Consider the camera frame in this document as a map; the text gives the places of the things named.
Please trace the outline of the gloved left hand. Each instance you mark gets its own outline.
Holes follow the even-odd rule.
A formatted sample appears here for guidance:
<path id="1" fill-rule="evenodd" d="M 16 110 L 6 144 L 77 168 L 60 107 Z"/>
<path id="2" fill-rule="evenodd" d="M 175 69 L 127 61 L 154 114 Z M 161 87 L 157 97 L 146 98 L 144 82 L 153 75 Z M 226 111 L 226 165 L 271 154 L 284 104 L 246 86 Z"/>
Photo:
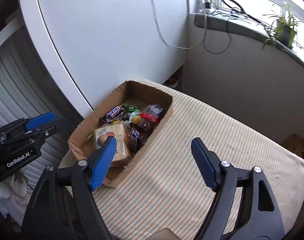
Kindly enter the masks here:
<path id="1" fill-rule="evenodd" d="M 21 170 L 0 182 L 0 212 L 4 217 L 10 215 L 19 225 L 31 197 L 27 187 L 28 179 Z"/>

